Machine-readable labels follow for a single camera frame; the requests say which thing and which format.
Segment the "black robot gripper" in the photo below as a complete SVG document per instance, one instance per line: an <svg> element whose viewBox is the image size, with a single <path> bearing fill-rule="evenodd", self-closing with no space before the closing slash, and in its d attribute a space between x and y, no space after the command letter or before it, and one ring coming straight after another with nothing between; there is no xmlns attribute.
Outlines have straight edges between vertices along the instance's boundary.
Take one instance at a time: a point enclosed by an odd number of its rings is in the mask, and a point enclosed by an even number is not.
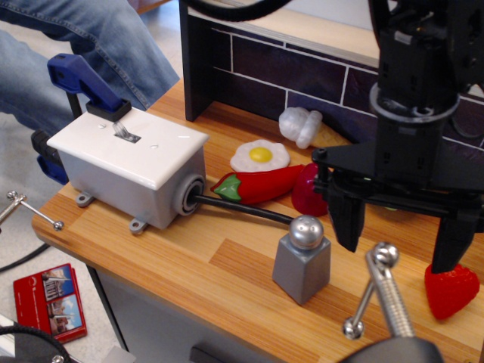
<svg viewBox="0 0 484 363"><path fill-rule="evenodd" d="M379 116L375 140L314 150L315 192L342 247L357 250L366 203L388 206L441 218L431 271L455 269L483 218L483 167L443 140L447 122Z"/></svg>

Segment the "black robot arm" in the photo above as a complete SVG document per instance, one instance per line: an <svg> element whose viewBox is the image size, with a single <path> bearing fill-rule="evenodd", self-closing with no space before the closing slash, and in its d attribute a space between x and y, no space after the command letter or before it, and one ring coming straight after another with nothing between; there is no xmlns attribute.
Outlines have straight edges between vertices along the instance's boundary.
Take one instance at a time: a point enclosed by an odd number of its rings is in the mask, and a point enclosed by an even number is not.
<svg viewBox="0 0 484 363"><path fill-rule="evenodd" d="M432 271L451 271L483 230L483 170L443 140L460 96L483 83L483 3L372 1L369 8L380 49L369 94L376 138L315 150L315 191L349 251L367 204L438 217Z"/></svg>

